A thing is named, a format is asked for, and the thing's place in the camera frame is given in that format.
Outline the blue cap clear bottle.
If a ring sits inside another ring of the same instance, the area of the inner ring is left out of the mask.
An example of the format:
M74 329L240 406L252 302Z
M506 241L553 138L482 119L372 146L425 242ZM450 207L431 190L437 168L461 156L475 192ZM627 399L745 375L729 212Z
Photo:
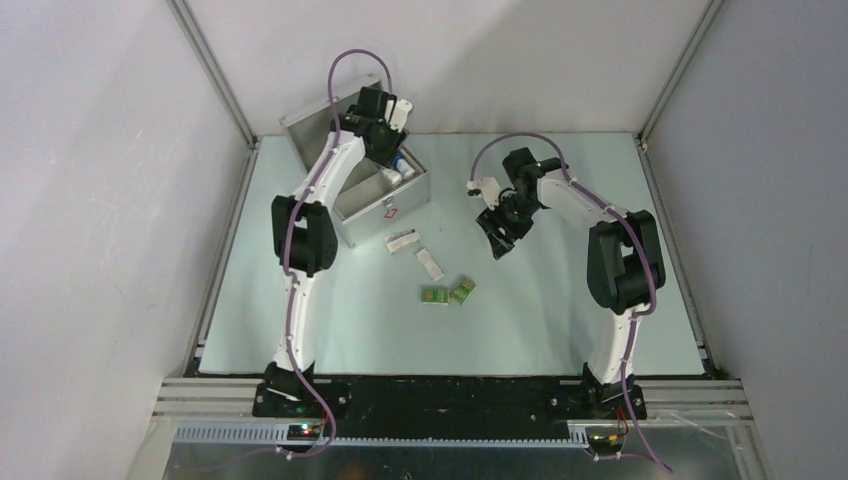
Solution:
M410 180L417 175L416 169L406 160L402 154L398 154L393 161L393 169L397 171L404 180Z

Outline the small white bottle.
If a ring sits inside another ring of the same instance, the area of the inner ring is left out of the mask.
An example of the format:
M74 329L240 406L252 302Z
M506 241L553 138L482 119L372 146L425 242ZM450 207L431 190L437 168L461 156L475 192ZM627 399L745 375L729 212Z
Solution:
M392 187L400 185L404 180L403 176L393 169L380 168L379 171Z

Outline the grey divided tray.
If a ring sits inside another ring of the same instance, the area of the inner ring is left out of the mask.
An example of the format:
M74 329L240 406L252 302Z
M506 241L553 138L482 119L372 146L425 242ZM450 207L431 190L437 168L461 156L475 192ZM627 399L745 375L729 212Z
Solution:
M334 213L340 220L353 222L371 214L375 214L377 219L384 214L392 218L428 199L430 171L410 149L402 147L398 154L402 154L416 169L417 175L392 187L379 169L393 169L393 162L390 167L382 167L368 159L363 160L354 168L336 199Z

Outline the silver metal case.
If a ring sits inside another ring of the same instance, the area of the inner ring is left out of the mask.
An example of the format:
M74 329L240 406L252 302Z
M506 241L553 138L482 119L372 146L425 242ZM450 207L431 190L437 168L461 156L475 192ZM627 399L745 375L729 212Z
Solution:
M323 159L322 150L332 140L330 102L314 101L283 116L280 124L303 171L309 172ZM338 240L354 248L429 202L430 172L409 147L401 146L398 155L399 164L390 167L368 158L360 161L324 213L307 201L297 215L295 244L302 246L309 232L327 234L333 226Z

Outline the green small box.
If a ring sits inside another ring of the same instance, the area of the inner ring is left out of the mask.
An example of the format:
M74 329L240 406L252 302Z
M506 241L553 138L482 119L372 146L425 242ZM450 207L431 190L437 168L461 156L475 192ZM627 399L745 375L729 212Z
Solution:
M476 283L474 280L467 276L463 276L450 291L450 298L456 301L459 305L464 305L475 288Z

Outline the white bandage roll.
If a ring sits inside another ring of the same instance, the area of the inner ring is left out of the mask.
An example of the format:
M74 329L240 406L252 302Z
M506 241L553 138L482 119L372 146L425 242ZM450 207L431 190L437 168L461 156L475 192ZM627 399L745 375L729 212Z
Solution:
M439 281L444 277L443 270L436 263L431 253L426 248L422 248L416 253L416 259L425 268L428 276L433 281Z

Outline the green sachet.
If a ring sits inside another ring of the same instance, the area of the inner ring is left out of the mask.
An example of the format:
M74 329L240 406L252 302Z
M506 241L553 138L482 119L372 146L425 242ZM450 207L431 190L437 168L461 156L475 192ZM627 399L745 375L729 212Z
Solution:
M427 305L448 305L450 303L450 289L442 286L424 286L420 291L420 300Z

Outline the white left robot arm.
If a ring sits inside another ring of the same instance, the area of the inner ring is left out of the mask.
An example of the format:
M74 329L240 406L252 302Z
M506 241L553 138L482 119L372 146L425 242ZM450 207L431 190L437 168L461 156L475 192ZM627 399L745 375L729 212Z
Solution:
M338 236L331 219L343 185L362 161L389 167L408 136L413 105L374 86L360 89L341 112L329 101L326 141L305 180L271 204L274 253L286 279L285 319L277 352L264 382L292 416L304 416L316 403L305 371L314 362L310 340L310 297L321 274L333 265Z

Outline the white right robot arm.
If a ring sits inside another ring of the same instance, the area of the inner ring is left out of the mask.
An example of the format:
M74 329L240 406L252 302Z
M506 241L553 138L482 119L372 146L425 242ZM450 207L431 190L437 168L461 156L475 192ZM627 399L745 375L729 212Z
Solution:
M493 177L470 178L468 193L485 203L476 222L492 255L510 253L534 224L540 210L551 210L587 232L586 282L596 304L610 312L585 371L593 383L581 392L585 411L606 418L622 403L616 385L632 373L632 351L641 317L656 307L666 274L657 222L646 211L631 212L581 184L561 158L535 159L527 148L503 160L510 184Z

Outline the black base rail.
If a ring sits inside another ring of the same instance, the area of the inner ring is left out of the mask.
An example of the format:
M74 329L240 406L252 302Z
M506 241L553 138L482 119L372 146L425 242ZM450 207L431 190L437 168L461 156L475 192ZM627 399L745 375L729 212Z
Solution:
M271 375L252 414L337 427L351 440L569 440L578 421L644 420L642 389L588 377L318 375L304 387Z

